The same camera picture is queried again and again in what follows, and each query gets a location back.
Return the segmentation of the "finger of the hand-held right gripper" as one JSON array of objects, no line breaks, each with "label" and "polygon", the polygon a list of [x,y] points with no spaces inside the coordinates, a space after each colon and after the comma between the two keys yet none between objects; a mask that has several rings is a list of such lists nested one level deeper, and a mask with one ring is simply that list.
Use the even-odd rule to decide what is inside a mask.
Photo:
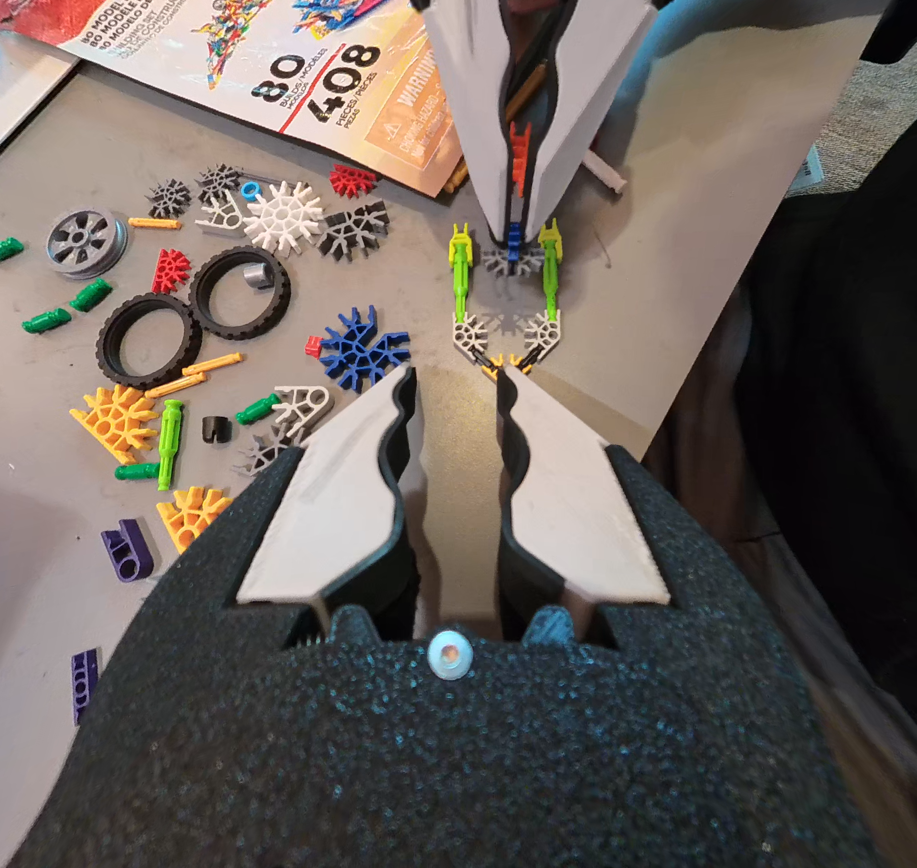
[{"label": "finger of the hand-held right gripper", "polygon": [[506,0],[430,0],[424,21],[474,190],[494,239],[509,223]]},{"label": "finger of the hand-held right gripper", "polygon": [[524,210],[528,238],[556,209],[658,9],[652,0],[570,0],[564,15]]}]

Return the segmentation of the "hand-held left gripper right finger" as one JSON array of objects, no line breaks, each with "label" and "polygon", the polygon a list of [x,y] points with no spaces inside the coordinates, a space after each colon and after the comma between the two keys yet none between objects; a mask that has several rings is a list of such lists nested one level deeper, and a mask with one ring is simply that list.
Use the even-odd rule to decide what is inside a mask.
[{"label": "hand-held left gripper right finger", "polygon": [[610,443],[514,366],[498,372],[497,410],[501,599],[520,618],[556,603],[574,618],[602,604],[668,605]]}]

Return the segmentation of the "orange ladder piece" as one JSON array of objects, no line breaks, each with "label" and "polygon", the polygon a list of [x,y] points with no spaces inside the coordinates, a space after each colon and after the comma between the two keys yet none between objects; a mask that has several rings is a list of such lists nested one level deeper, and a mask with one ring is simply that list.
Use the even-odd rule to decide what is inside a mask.
[{"label": "orange ladder piece", "polygon": [[514,192],[520,199],[524,196],[524,184],[528,168],[529,147],[532,135],[531,122],[526,123],[522,131],[516,128],[516,122],[510,121],[510,145],[512,150],[511,180]]}]

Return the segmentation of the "light grey fan connector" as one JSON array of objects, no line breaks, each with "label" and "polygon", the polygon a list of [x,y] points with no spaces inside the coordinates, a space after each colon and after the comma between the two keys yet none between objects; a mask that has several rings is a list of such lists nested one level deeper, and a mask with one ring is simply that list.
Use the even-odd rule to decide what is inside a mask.
[{"label": "light grey fan connector", "polygon": [[278,432],[294,442],[306,438],[334,405],[334,398],[323,386],[276,386],[279,402],[273,410]]},{"label": "light grey fan connector", "polygon": [[229,189],[211,196],[202,205],[204,218],[195,220],[196,226],[207,233],[239,236],[245,234],[244,217]]}]

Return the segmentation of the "yellow half connector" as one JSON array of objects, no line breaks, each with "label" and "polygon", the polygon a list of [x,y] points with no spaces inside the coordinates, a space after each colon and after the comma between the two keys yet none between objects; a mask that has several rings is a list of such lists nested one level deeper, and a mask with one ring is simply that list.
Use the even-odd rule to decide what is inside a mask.
[{"label": "yellow half connector", "polygon": [[183,553],[224,511],[233,499],[221,489],[193,486],[176,490],[172,502],[158,503],[156,508],[177,553]]},{"label": "yellow half connector", "polygon": [[133,450],[149,450],[148,440],[157,433],[147,427],[147,422],[159,415],[154,410],[154,399],[141,391],[115,385],[109,390],[99,387],[94,395],[85,395],[87,411],[70,410],[75,418],[99,441],[120,465],[139,463]]}]

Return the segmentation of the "small red snowflake connector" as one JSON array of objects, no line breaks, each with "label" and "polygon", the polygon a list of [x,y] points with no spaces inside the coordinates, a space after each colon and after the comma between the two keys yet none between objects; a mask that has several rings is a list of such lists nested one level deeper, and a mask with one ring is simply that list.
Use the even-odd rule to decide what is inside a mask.
[{"label": "small red snowflake connector", "polygon": [[334,163],[328,176],[333,191],[339,197],[356,198],[368,195],[378,185],[378,175],[344,163]]}]

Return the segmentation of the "blue connector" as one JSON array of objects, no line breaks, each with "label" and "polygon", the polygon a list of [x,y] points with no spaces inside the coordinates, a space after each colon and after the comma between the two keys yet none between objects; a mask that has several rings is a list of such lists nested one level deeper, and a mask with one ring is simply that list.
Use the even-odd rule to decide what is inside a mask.
[{"label": "blue connector", "polygon": [[369,306],[368,319],[361,320],[357,308],[349,317],[340,314],[338,319],[343,330],[326,327],[327,337],[320,342],[328,354],[319,360],[326,369],[326,375],[338,381],[343,389],[360,393],[362,386],[378,383],[384,378],[388,366],[398,366],[409,359],[406,344],[410,341],[407,332],[389,332],[377,335],[377,312]]}]

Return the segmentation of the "lime green rod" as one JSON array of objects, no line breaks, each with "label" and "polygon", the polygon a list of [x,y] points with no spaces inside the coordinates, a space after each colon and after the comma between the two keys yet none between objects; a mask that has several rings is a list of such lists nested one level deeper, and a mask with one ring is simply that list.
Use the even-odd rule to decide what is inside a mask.
[{"label": "lime green rod", "polygon": [[159,452],[158,491],[165,492],[171,488],[173,468],[181,440],[183,403],[177,399],[166,399],[161,414]]}]

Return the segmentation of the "large black connector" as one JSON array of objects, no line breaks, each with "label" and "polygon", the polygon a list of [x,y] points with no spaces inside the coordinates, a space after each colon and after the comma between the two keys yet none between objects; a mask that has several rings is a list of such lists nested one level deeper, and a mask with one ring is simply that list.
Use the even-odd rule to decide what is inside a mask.
[{"label": "large black connector", "polygon": [[339,261],[349,260],[357,250],[377,249],[388,234],[389,215],[383,200],[377,199],[355,209],[343,210],[324,218],[325,232],[316,243],[321,255]]}]

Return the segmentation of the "purple clip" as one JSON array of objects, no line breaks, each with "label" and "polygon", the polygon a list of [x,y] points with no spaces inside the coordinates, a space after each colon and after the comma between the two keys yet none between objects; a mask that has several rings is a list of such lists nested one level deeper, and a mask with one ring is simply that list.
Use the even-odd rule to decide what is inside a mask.
[{"label": "purple clip", "polygon": [[135,518],[122,518],[116,529],[103,530],[100,537],[121,583],[135,583],[152,575],[153,556]]}]

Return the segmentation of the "printed paper sheet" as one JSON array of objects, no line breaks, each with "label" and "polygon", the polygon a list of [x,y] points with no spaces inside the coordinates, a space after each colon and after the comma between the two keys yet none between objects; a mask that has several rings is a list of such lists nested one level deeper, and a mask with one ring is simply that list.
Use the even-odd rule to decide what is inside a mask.
[{"label": "printed paper sheet", "polygon": [[824,172],[817,146],[813,144],[806,154],[800,169],[795,174],[787,190],[787,196],[803,194],[824,181]]}]

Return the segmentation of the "black tyre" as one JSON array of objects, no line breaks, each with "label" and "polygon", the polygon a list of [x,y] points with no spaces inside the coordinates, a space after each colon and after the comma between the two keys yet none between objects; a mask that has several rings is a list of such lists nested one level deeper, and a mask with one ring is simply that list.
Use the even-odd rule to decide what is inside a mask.
[{"label": "black tyre", "polygon": [[[137,321],[155,311],[169,311],[181,319],[181,345],[161,368],[142,375],[130,374],[121,361],[123,340]],[[146,293],[126,301],[107,319],[97,339],[96,358],[100,371],[109,380],[146,391],[178,378],[199,356],[202,340],[202,326],[191,307],[168,294]]]},{"label": "black tyre", "polygon": [[[216,284],[237,266],[256,266],[268,271],[273,285],[271,301],[256,319],[228,326],[218,322],[211,312],[211,297]],[[292,282],[283,265],[262,248],[247,244],[229,248],[211,257],[192,278],[189,303],[200,325],[217,337],[243,342],[274,329],[286,314],[292,298]]]}]

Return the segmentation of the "purple flat piece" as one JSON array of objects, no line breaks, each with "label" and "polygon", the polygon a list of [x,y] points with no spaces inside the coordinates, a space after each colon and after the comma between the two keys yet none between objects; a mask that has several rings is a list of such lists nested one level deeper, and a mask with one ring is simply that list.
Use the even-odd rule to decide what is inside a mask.
[{"label": "purple flat piece", "polygon": [[96,648],[74,654],[71,659],[71,683],[74,725],[79,726],[98,680]]}]

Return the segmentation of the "grey wheel hub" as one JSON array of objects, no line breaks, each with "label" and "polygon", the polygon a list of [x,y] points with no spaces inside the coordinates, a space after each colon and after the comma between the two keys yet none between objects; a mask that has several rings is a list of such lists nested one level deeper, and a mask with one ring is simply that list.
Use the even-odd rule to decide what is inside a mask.
[{"label": "grey wheel hub", "polygon": [[58,274],[80,281],[110,270],[127,246],[128,227],[122,220],[107,209],[82,208],[57,220],[47,254]]}]

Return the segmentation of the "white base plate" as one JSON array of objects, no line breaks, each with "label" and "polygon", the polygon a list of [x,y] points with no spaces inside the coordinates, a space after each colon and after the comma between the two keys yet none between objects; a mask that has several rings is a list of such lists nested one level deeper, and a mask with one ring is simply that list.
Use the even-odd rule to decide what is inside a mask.
[{"label": "white base plate", "polygon": [[79,59],[29,38],[7,36],[1,49],[1,142],[74,70]]}]

